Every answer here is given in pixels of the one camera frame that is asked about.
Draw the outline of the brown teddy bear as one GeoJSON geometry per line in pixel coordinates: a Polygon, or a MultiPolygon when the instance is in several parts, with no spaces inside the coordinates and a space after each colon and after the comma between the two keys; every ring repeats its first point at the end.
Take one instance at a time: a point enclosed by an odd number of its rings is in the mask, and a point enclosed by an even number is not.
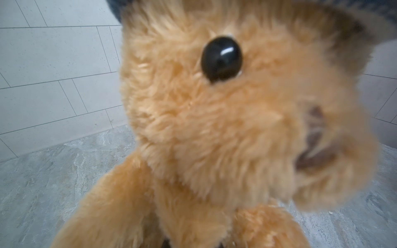
{"type": "Polygon", "coordinates": [[[137,146],[54,248],[307,248],[279,202],[333,208],[378,143],[357,82],[374,36],[305,1],[108,1],[137,146]]]}

